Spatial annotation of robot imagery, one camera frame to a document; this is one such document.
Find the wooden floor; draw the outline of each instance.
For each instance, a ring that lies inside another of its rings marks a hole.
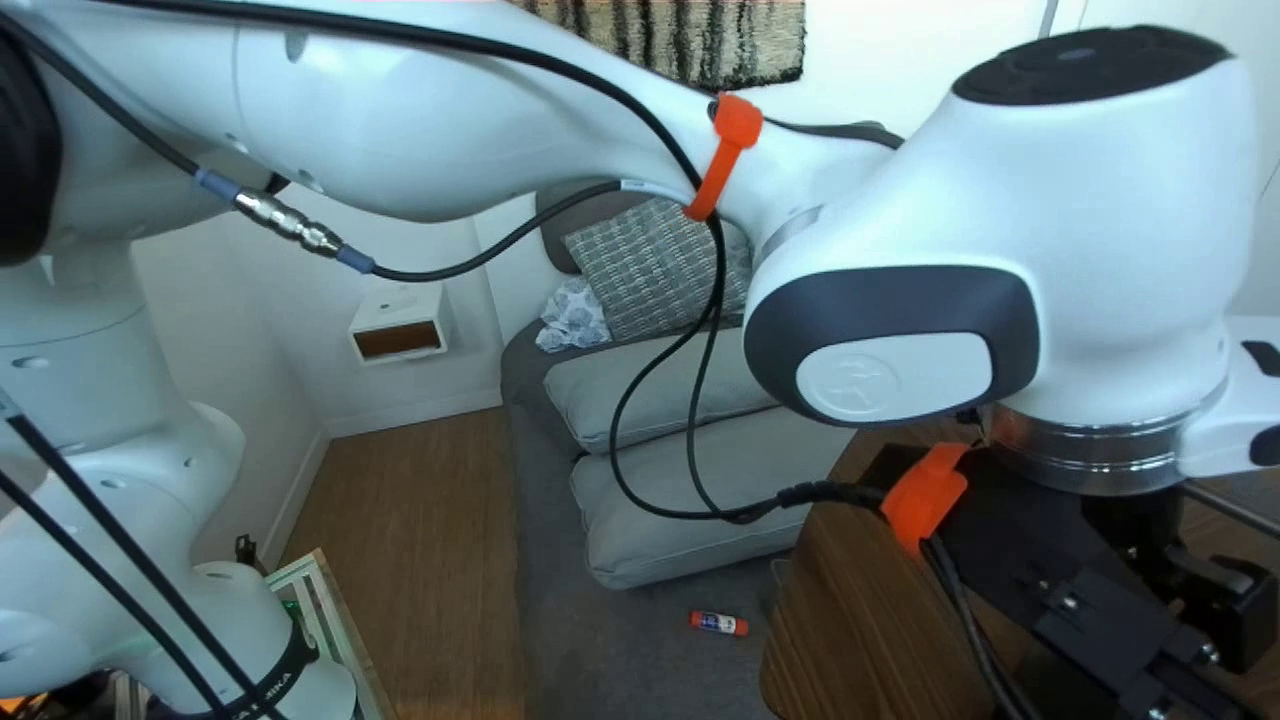
[[[286,540],[325,548],[404,720],[521,720],[498,412],[334,440]]]

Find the wooden table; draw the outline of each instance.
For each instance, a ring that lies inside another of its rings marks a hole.
[[[861,476],[866,457],[875,457],[875,440],[842,451],[836,476]],[[1280,572],[1280,543],[1272,538],[1200,501],[1185,509],[1185,540],[1196,558],[1222,551]],[[1013,627],[988,606],[975,602],[975,617],[991,637],[994,659],[1017,667],[1013,677],[1043,659],[1051,664],[1026,632]],[[1222,672],[1222,686],[1265,718],[1280,718],[1274,650],[1245,680]],[[907,561],[871,511],[836,503],[813,509],[781,579],[763,658],[763,700],[788,720],[988,720],[994,712],[930,572]]]

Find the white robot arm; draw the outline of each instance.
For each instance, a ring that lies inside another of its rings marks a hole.
[[[0,0],[0,16],[206,160],[216,177],[197,170],[203,188],[262,225],[291,225],[257,192],[268,174],[368,211],[447,219],[589,177],[692,199],[673,148],[692,170],[716,155],[707,98],[498,0],[341,13]],[[589,72],[557,78],[521,55]],[[0,316],[0,387],[138,530],[145,548],[163,548],[163,572],[197,610],[244,610],[206,617],[248,677],[268,677],[286,644],[272,602],[244,602],[251,584],[241,576],[184,569],[241,440],[170,393],[124,255],[129,242],[218,206],[48,62],[26,65],[36,72],[7,72],[33,83],[36,135],[48,127],[39,114],[57,120],[61,174],[48,177],[39,155],[10,177],[0,170],[0,188],[26,188],[26,225],[0,236],[0,309],[17,309]],[[648,108],[666,139],[602,83]],[[994,405],[1006,457],[1073,494],[1129,497],[1185,471],[1272,465],[1280,405],[1257,393],[1274,387],[1269,374],[1239,374],[1269,367],[1253,355],[1274,355],[1280,331],[1233,337],[1222,320],[1253,236],[1253,135],[1239,62],[1154,28],[1006,53],[967,72],[903,148],[763,123],[719,196],[756,242],[752,367],[781,401],[836,425]],[[36,497],[95,538],[57,484]],[[48,610],[57,588],[95,588],[36,538],[17,511],[0,525],[0,564],[61,569],[48,584],[0,591],[0,691],[114,664],[176,712],[206,710],[154,650],[129,651],[135,620],[106,602]],[[224,700],[241,698],[216,659],[197,664]],[[315,664],[277,700],[286,718],[319,718],[349,691],[334,677]]]

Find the gray couch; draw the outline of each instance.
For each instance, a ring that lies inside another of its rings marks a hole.
[[[804,509],[756,530],[680,525],[631,509],[608,476],[591,425],[598,432],[620,396],[608,384],[620,384],[650,346],[547,355],[531,331],[524,330],[502,352],[531,718],[769,718],[761,658],[773,558],[796,540]],[[713,497],[756,501],[828,476],[853,432],[781,412],[735,367],[730,337],[722,349],[698,430]],[[697,509],[680,471],[685,445],[666,425],[673,409],[685,412],[685,387],[680,374],[659,374],[636,396],[620,461],[641,497]],[[752,632],[697,632],[687,627],[697,610],[744,617]]]

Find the orange clamp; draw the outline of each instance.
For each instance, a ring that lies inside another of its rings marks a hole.
[[[730,177],[730,163],[744,148],[752,148],[763,131],[763,114],[739,98],[719,98],[716,102],[716,135],[719,148],[702,174],[702,188],[697,188],[692,206],[685,209],[685,218],[692,219],[707,219],[719,206],[719,192]]]
[[[881,501],[881,518],[912,558],[919,558],[919,540],[929,540],[967,494],[967,476],[955,471],[964,451],[967,445],[925,451]]]

